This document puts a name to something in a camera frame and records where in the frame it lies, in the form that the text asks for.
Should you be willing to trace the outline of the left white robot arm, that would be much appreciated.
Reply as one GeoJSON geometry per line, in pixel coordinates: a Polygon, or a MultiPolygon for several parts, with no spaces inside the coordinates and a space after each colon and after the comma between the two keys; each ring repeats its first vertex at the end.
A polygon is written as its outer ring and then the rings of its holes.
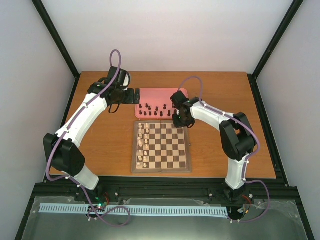
{"type": "Polygon", "coordinates": [[[104,188],[98,185],[99,177],[87,166],[84,155],[80,151],[81,142],[99,115],[113,105],[138,105],[140,89],[128,88],[120,83],[111,85],[102,82],[93,83],[84,101],[55,134],[46,134],[43,138],[45,157],[47,160],[46,177],[50,177],[50,169],[54,168],[71,178],[81,187],[86,188],[86,195],[92,201],[103,198],[104,188]]]}

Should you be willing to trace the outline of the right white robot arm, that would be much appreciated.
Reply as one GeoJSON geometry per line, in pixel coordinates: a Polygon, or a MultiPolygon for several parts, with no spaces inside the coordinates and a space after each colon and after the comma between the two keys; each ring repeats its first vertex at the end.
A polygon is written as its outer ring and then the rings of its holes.
{"type": "Polygon", "coordinates": [[[228,202],[236,202],[245,189],[249,158],[254,148],[260,146],[247,116],[242,112],[224,112],[197,97],[189,99],[181,91],[170,100],[177,110],[172,115],[176,128],[191,128],[199,120],[219,131],[223,152],[228,157],[223,194],[228,202]]]}

